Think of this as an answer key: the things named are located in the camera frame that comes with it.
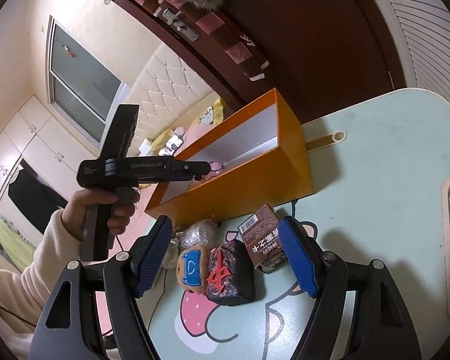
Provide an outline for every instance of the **window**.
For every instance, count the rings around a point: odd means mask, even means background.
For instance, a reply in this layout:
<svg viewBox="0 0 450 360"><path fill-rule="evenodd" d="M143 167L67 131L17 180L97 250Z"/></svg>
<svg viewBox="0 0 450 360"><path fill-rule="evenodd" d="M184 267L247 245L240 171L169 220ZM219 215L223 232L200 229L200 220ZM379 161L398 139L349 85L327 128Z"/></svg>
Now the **window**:
<svg viewBox="0 0 450 360"><path fill-rule="evenodd" d="M98 147L129 87L56 22L51 25L48 55L52 105Z"/></svg>

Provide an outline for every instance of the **plastic bag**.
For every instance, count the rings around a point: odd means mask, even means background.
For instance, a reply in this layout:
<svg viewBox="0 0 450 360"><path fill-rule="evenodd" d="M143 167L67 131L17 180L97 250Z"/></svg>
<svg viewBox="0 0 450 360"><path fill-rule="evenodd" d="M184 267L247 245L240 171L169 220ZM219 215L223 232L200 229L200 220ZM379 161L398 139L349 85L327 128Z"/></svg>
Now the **plastic bag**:
<svg viewBox="0 0 450 360"><path fill-rule="evenodd" d="M179 244L173 239L170 241L168 248L163 257L162 267L165 269L176 269L176 264L179 261Z"/></svg>
<svg viewBox="0 0 450 360"><path fill-rule="evenodd" d="M194 223L183 232L181 248L188 249L193 245L203 245L213 249L217 245L217 223L204 219Z"/></svg>

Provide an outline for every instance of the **window frame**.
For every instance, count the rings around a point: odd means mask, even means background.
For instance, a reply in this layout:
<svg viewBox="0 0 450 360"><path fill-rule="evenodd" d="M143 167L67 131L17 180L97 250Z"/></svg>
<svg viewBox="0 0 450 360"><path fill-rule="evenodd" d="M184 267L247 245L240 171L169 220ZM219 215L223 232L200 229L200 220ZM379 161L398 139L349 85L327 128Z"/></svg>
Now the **window frame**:
<svg viewBox="0 0 450 360"><path fill-rule="evenodd" d="M65 29L64 26L60 24L57 20L55 20L52 16L50 17L48 24L48 37L47 37L47 46L46 46L46 89L47 95L50 105L57 110L57 112L68 122L70 125L75 128L81 135L85 137L87 141L89 141L96 148L101 149L107 136L108 129L110 128L110 124L112 122L113 116L115 115L116 109L119 104L123 103L130 93L130 87L122 81L119 77L113 73L111 69L109 69L100 59L94 56L90 51L88 51L85 47L84 49L94 58L96 59L102 66L104 66L108 71L110 71L115 77L120 80L120 86L116 91L115 97L113 99L112 105L107 114L106 120L103 120L97 112L95 112L87 103L85 103L80 97L78 97L61 79L52 71L52 49L53 49L53 38L55 34L55 28L59 26L62 31L64 31L68 36L75 40L75 38ZM74 96L85 108L87 108L96 118L101 120L104 123L104 129L102 133L102 138L100 141L95 139L89 132L85 130L72 116L68 114L54 99L54 79L56 79L59 83L65 87L72 96Z"/></svg>

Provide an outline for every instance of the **hanging clothes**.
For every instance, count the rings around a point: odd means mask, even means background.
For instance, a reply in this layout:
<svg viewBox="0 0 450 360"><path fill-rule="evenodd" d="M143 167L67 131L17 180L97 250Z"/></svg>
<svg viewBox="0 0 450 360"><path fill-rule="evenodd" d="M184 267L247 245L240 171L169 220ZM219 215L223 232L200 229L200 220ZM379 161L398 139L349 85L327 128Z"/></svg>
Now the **hanging clothes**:
<svg viewBox="0 0 450 360"><path fill-rule="evenodd" d="M22 169L15 181L8 186L8 196L42 234L52 214L67 205L63 197L25 169Z"/></svg>

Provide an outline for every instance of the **round plush toy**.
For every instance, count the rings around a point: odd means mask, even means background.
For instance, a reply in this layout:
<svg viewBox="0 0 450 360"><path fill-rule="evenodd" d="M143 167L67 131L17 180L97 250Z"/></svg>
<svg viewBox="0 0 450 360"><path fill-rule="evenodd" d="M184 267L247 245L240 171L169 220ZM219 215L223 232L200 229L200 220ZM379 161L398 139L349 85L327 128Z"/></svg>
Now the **round plush toy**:
<svg viewBox="0 0 450 360"><path fill-rule="evenodd" d="M178 258L176 279L186 291L203 294L207 291L210 251L202 245L185 249Z"/></svg>

